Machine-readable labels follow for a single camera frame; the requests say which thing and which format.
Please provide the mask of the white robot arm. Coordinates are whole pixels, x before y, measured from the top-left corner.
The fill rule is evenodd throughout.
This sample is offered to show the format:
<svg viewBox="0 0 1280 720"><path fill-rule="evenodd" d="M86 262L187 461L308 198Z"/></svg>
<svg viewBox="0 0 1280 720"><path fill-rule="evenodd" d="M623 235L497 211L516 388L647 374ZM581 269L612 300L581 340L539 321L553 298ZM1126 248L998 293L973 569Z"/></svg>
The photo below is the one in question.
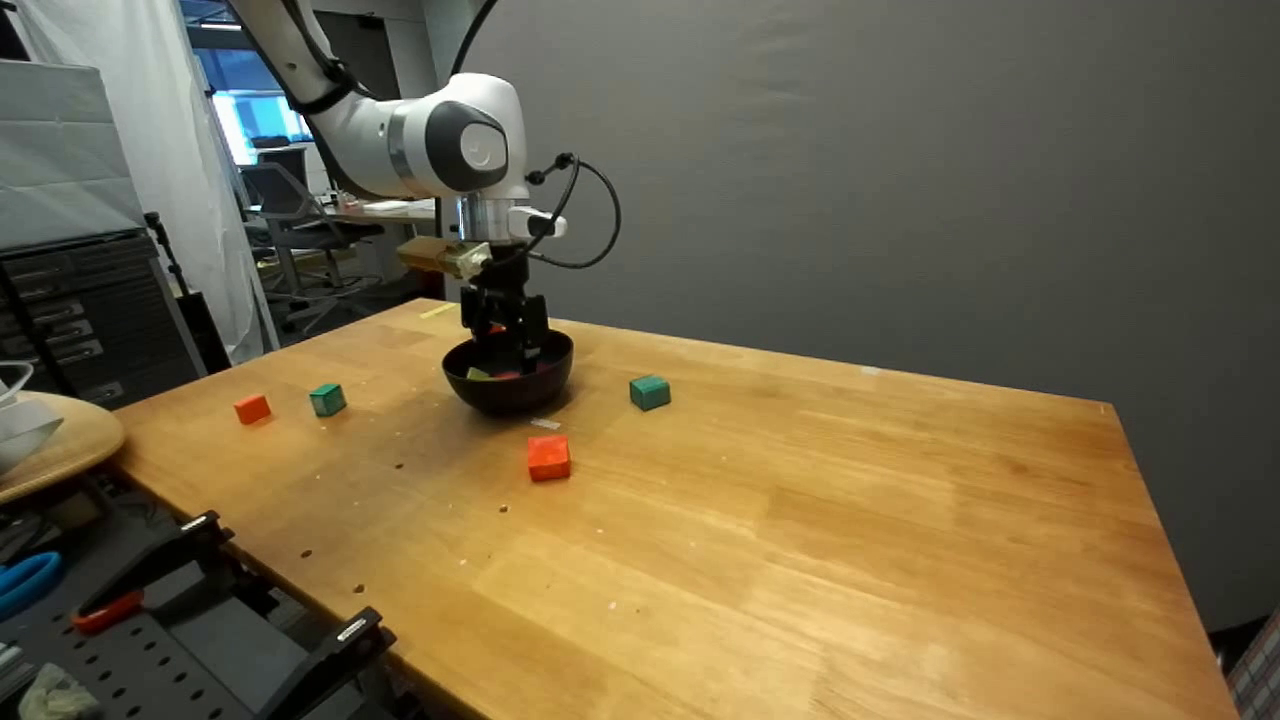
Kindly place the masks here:
<svg viewBox="0 0 1280 720"><path fill-rule="evenodd" d="M532 363L549 309L525 293L529 252L554 232L554 215L529 191L520 93L486 72L454 72L426 95L377 100L333 54L308 0L226 6L352 191L450 205L465 327L486 363Z"/></svg>

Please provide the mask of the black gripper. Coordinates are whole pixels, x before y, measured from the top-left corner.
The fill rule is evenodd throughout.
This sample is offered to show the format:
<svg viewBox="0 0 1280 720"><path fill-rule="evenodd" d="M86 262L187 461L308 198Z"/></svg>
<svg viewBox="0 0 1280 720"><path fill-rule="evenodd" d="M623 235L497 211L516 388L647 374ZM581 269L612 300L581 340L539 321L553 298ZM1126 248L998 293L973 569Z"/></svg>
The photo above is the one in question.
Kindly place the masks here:
<svg viewBox="0 0 1280 720"><path fill-rule="evenodd" d="M525 293L525 273L485 275L460 283L460 321L480 344L485 362L535 362L549 335L549 309Z"/></svg>

